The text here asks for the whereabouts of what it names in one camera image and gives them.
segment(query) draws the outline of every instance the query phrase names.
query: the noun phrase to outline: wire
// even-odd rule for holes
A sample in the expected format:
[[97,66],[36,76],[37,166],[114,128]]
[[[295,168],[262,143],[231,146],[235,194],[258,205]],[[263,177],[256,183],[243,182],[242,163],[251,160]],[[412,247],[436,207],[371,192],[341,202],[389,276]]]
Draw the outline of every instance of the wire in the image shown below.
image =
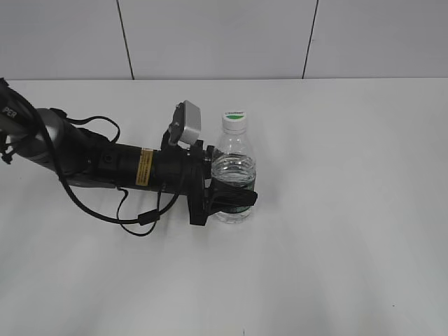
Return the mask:
[[[120,201],[120,204],[118,205],[117,208],[117,219],[120,219],[119,214],[120,214],[120,208],[123,205],[124,201],[127,199],[127,197],[129,196],[129,191],[127,191],[126,189],[123,189],[121,187],[117,187],[117,190],[119,191],[123,191],[125,196],[123,196],[123,198]],[[162,196],[162,189],[159,189],[159,191],[157,192],[157,212],[159,212],[160,209],[160,198]],[[145,237],[151,234],[152,231],[154,231],[155,225],[157,224],[157,220],[154,222],[153,226],[151,226],[151,229],[149,229],[146,232],[143,233],[138,233],[138,232],[134,232],[129,230],[127,227],[125,227],[124,225],[120,224],[121,228],[126,231],[127,233],[130,233],[133,236],[136,237]]]
[[[1,159],[7,165],[10,165],[11,161],[13,161],[13,155],[16,154],[23,146],[26,146],[27,144],[32,142],[34,140],[34,137],[36,136],[36,133],[37,132],[32,132],[19,141],[2,144],[0,146]],[[13,149],[9,152],[6,152],[6,149],[8,149],[10,146],[13,146]]]
[[[87,206],[84,205],[84,203],[82,203],[77,196],[74,194],[73,190],[71,189],[69,183],[67,182],[67,178],[64,175],[64,172],[62,171],[60,162],[59,162],[59,158],[56,154],[56,150],[55,147],[53,145],[53,141],[50,138],[50,135],[48,133],[47,127],[45,125],[45,123],[42,120],[42,117],[39,115],[39,112],[37,112],[37,110],[31,105],[31,103],[29,103],[29,101],[27,101],[24,97],[22,97],[20,94],[18,94],[16,91],[14,91],[13,89],[11,89],[10,87],[8,87],[8,90],[10,90],[10,93],[12,94],[12,98],[19,101],[26,109],[29,110],[29,112],[31,113],[34,121],[37,124],[37,129],[41,132],[43,140],[45,141],[46,146],[48,147],[48,152],[52,158],[53,161],[53,165],[55,167],[55,171],[56,171],[56,175],[59,178],[60,183],[62,184],[62,187],[65,189],[65,192],[67,193],[67,195],[70,197],[71,201],[81,210],[83,210],[85,213],[91,215],[92,217],[95,217],[97,219],[100,219],[102,221],[105,222],[109,222],[109,223],[114,223],[114,224],[119,224],[121,226],[124,225],[129,225],[129,224],[141,224],[141,225],[145,225],[145,224],[149,224],[149,223],[153,223],[153,222],[157,222],[157,219],[160,217],[160,215],[166,213],[176,202],[176,200],[179,198],[179,195],[181,193],[182,190],[182,186],[183,186],[183,182],[185,180],[185,172],[184,172],[184,168],[183,168],[183,157],[181,158],[182,163],[181,163],[181,180],[179,182],[178,185],[178,190],[176,190],[176,192],[174,193],[173,197],[171,198],[170,202],[159,212],[159,206],[160,206],[160,194],[162,192],[162,190],[160,190],[158,192],[158,198],[157,198],[157,219],[155,220],[151,220],[149,222],[145,222],[142,223],[139,218],[135,218],[135,219],[117,219],[117,218],[112,218],[112,217],[108,217],[105,215],[102,215],[96,211],[91,210],[90,208],[88,208]],[[88,119],[84,119],[84,120],[74,120],[76,123],[83,123],[86,120],[94,120],[94,119],[104,119],[104,120],[108,120],[111,121],[114,125],[117,126],[118,128],[118,134],[117,136],[114,138],[114,140],[116,141],[116,139],[119,137],[120,135],[120,128],[118,127],[118,125],[113,122],[112,120],[109,120],[107,117],[101,117],[99,116],[99,118],[97,117],[91,117]],[[147,233],[147,235],[149,235],[152,230],[154,230],[155,224],[152,226],[152,228],[149,230],[149,233]]]
[[120,126],[118,126],[118,124],[110,118],[104,117],[102,115],[95,115],[93,117],[86,118],[86,119],[71,119],[71,118],[67,118],[67,117],[65,118],[65,120],[67,120],[69,123],[71,123],[73,125],[85,125],[85,124],[90,123],[91,121],[96,120],[96,119],[109,121],[112,125],[114,125],[117,128],[117,134],[111,140],[111,143],[114,144],[115,142],[117,142],[118,138],[120,137]]
[[108,217],[108,216],[104,216],[101,215],[100,213],[97,213],[96,211],[93,211],[91,209],[89,209],[88,207],[86,207],[78,198],[77,196],[74,194],[73,190],[71,189],[70,185],[67,182],[67,178],[64,175],[64,172],[62,171],[60,162],[59,162],[59,158],[56,154],[56,150],[55,147],[53,145],[53,142],[50,138],[50,135],[48,134],[48,130],[47,127],[45,126],[45,124],[43,123],[42,117],[39,115],[39,113],[37,112],[37,110],[29,103],[29,101],[27,101],[24,97],[22,97],[20,94],[18,94],[16,91],[14,91],[13,89],[8,88],[12,94],[12,96],[18,100],[20,100],[27,109],[29,109],[31,115],[33,116],[38,129],[41,131],[43,140],[45,141],[45,144],[48,147],[48,152],[50,153],[50,156],[52,158],[53,161],[53,165],[55,166],[55,171],[57,174],[57,177],[59,178],[59,181],[62,184],[62,187],[64,187],[67,195],[70,197],[70,199],[73,201],[74,204],[76,204],[76,206],[78,208],[80,208],[81,210],[83,210],[85,213],[101,219],[102,221],[106,221],[106,222],[110,222],[110,223],[114,223],[114,224],[136,224],[139,223],[138,218],[135,219],[115,219],[112,217]]

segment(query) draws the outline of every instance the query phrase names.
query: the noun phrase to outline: bottle cap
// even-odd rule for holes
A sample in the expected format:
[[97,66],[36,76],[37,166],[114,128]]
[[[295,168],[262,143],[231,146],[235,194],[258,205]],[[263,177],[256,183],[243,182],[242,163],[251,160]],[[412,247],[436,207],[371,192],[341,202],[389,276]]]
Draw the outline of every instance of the bottle cap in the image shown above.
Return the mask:
[[231,132],[246,130],[247,115],[244,111],[232,111],[223,113],[223,128]]

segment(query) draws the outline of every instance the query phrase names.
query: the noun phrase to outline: yellow warning label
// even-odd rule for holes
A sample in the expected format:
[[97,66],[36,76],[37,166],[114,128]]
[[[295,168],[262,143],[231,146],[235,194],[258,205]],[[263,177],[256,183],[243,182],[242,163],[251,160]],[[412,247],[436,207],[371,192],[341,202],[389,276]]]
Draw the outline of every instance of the yellow warning label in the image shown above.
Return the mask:
[[142,148],[140,152],[139,170],[135,184],[146,187],[149,183],[149,174],[153,163],[153,151],[151,149]]

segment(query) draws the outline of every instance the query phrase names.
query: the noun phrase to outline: water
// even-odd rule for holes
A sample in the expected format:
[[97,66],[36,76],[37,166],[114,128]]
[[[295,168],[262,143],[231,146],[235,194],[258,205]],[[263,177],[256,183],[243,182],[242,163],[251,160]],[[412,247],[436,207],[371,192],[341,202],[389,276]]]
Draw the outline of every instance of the water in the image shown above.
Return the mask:
[[[214,179],[253,190],[256,178],[256,164],[249,156],[242,154],[227,154],[216,158],[211,166]],[[216,217],[226,223],[240,223],[251,213],[250,206],[241,206],[227,212],[218,212]]]

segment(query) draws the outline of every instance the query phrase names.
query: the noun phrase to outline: white wall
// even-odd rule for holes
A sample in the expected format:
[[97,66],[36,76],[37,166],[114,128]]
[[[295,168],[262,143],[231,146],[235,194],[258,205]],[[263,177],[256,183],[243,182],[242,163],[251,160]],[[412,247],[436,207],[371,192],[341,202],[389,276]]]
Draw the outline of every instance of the white wall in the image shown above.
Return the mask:
[[0,76],[130,78],[113,0],[1,0]]
[[448,76],[447,0],[320,0],[309,46],[317,1],[119,0],[129,61],[117,0],[3,0],[0,76]]
[[298,78],[315,0],[120,0],[136,78]]
[[448,76],[447,0],[320,0],[306,78]]

